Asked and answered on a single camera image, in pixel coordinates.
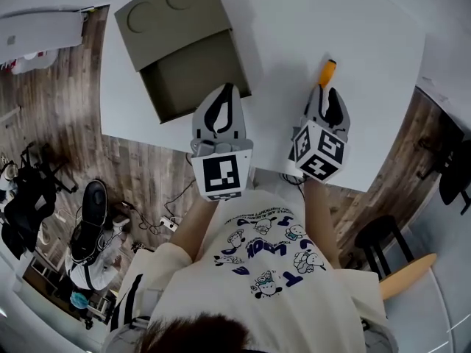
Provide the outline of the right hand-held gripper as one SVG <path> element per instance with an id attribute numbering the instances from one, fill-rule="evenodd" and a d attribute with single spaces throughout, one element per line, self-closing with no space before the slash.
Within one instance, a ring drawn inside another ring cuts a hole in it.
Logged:
<path id="1" fill-rule="evenodd" d="M 347 145 L 350 130 L 347 106 L 335 88 L 328 91 L 327 101 L 324 114 L 324 88 L 316 85 L 308 97 L 304 118 L 294 128 L 288 155 L 297 170 L 319 182 L 330 180 L 344 168 L 350 150 Z"/>

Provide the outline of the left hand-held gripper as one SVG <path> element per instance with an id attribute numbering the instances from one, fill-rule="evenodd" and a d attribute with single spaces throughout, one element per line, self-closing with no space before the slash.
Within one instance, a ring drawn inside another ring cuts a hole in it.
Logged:
<path id="1" fill-rule="evenodd" d="M 244 114 L 238 88 L 225 83 L 210 92 L 192 118 L 191 164 L 200 195 L 209 202 L 240 197 L 251 169 L 253 142 L 249 139 L 216 142 L 215 123 L 222 116 L 219 136 L 241 139 Z"/>

